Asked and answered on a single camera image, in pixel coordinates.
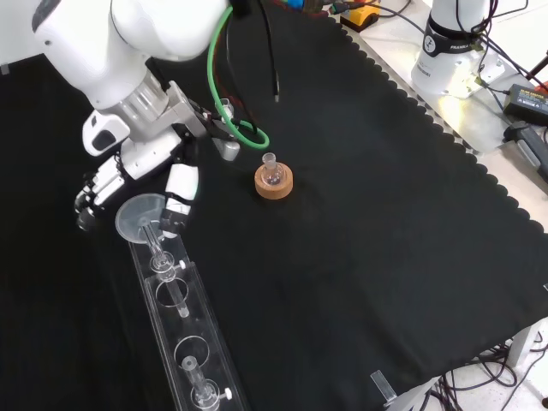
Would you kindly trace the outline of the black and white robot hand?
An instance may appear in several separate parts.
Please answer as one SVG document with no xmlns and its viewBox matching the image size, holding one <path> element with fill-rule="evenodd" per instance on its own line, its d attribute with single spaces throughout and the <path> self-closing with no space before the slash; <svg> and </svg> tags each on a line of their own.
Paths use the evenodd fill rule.
<svg viewBox="0 0 548 411">
<path fill-rule="evenodd" d="M 123 188 L 170 167 L 164 208 L 158 228 L 173 238 L 187 222 L 199 183 L 196 140 L 206 135 L 203 120 L 191 110 L 180 116 L 163 114 L 145 127 L 134 115 L 126 118 L 95 110 L 85 121 L 82 140 L 97 157 L 113 153 L 86 179 L 74 200 L 76 223 L 89 231 L 107 204 Z"/>
</svg>

